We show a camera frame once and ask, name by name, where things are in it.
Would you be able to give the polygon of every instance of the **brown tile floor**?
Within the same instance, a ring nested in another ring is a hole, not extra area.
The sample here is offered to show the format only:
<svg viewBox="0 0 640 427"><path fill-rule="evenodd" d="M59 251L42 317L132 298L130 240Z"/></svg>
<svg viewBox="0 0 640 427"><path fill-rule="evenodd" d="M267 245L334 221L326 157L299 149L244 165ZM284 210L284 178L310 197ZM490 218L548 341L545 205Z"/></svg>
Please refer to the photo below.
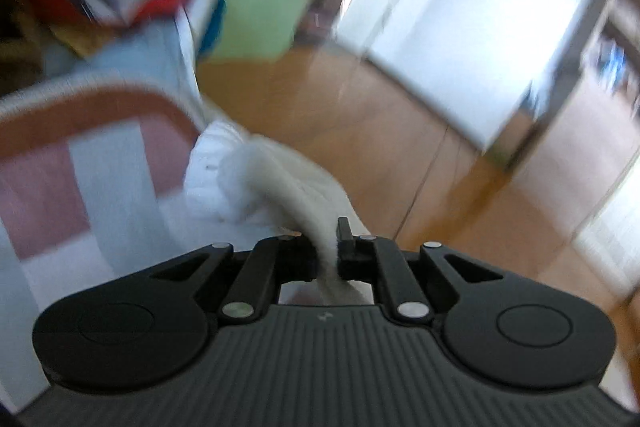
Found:
<svg viewBox="0 0 640 427"><path fill-rule="evenodd" d="M275 63L203 63L200 89L231 118L331 172L372 233L437 239L611 309L616 298L510 179L366 62L295 48Z"/></svg>

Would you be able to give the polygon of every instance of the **striped fabric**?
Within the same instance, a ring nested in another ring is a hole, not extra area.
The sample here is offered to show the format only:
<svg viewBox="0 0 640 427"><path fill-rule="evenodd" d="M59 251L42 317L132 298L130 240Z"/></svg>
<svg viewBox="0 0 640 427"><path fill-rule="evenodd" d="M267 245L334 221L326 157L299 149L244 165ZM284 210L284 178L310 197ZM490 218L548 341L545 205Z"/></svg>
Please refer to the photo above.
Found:
<svg viewBox="0 0 640 427"><path fill-rule="evenodd" d="M31 328L57 299L213 241L245 250L279 233L188 214L182 178L204 125L188 105L111 79L0 106L0 401L9 409L47 388Z"/></svg>

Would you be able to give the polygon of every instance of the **white door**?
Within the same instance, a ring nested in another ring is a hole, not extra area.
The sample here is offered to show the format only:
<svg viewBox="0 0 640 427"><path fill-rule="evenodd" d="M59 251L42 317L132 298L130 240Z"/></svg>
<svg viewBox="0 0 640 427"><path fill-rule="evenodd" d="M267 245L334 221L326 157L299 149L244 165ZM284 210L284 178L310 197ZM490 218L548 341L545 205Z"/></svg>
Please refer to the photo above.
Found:
<svg viewBox="0 0 640 427"><path fill-rule="evenodd" d="M487 148L544 70L579 1L398 0L367 53Z"/></svg>

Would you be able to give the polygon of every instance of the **white garment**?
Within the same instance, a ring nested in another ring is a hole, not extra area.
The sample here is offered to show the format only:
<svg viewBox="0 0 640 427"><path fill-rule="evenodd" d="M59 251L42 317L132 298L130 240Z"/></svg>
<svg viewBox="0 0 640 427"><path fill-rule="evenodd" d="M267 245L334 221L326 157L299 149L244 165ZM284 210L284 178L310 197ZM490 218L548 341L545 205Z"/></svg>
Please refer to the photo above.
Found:
<svg viewBox="0 0 640 427"><path fill-rule="evenodd" d="M336 270L338 217L349 219L355 235L368 230L334 177L293 149L263 136L251 136L230 121L216 120L191 151L184 194L197 217L275 225L309 238L320 260L317 286L299 283L294 290L283 287L281 302L372 302L370 285L345 282Z"/></svg>

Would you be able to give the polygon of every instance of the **silver screw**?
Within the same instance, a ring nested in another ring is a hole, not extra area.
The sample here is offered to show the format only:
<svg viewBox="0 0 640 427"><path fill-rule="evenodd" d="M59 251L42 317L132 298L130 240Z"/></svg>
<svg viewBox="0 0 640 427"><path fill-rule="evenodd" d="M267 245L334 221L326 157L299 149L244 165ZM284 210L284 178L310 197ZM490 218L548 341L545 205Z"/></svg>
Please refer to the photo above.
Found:
<svg viewBox="0 0 640 427"><path fill-rule="evenodd" d="M246 302L229 302L222 307L222 312L233 319L245 319L254 314L254 307Z"/></svg>
<svg viewBox="0 0 640 427"><path fill-rule="evenodd" d="M398 313L408 319L421 319L429 314L429 307L421 302L403 302L398 306Z"/></svg>

